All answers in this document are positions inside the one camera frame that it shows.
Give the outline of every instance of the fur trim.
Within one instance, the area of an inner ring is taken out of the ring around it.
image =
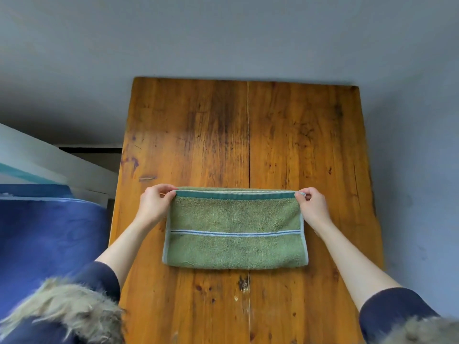
[[[457,344],[459,321],[442,317],[412,318],[395,327],[381,344]]]
[[[66,279],[50,278],[0,322],[4,339],[28,317],[59,322],[88,343],[124,344],[123,310],[102,293],[91,291]]]

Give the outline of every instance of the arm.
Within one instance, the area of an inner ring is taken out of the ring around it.
[[[305,221],[324,240],[354,304],[360,311],[364,303],[376,293],[401,287],[340,232],[330,219],[325,197],[315,188],[304,188],[296,193]]]
[[[172,185],[159,184],[149,187],[141,195],[139,210],[132,223],[97,259],[108,265],[118,278],[120,289],[128,277],[135,256],[152,227],[166,214],[176,189]]]

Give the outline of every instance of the wood grain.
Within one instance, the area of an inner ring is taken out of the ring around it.
[[[153,184],[315,186],[341,231],[382,266],[370,181],[357,87],[136,78],[110,241]],[[307,226],[306,240],[300,269],[179,269],[161,262],[162,222],[122,292],[128,343],[358,343],[358,314],[335,264]]]
[[[316,187],[341,231],[382,266],[359,90],[249,83],[250,187]],[[358,343],[358,313],[324,243],[306,225],[309,265],[252,271],[253,343]]]
[[[136,78],[111,242],[134,218],[146,187],[247,188],[248,169],[245,82]],[[124,286],[128,343],[246,342],[249,298],[238,281],[247,272],[168,267],[163,244],[162,222],[142,244]]]

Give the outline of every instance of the green towel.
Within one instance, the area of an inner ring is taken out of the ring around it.
[[[308,262],[295,191],[181,187],[163,262],[200,269],[273,269]]]

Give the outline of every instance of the forearm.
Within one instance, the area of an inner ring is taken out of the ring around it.
[[[333,224],[322,227],[320,235],[359,311],[365,301],[376,293],[401,287],[360,252]]]
[[[132,222],[119,238],[96,259],[112,268],[118,278],[120,289],[123,289],[135,256],[149,231],[148,227]]]

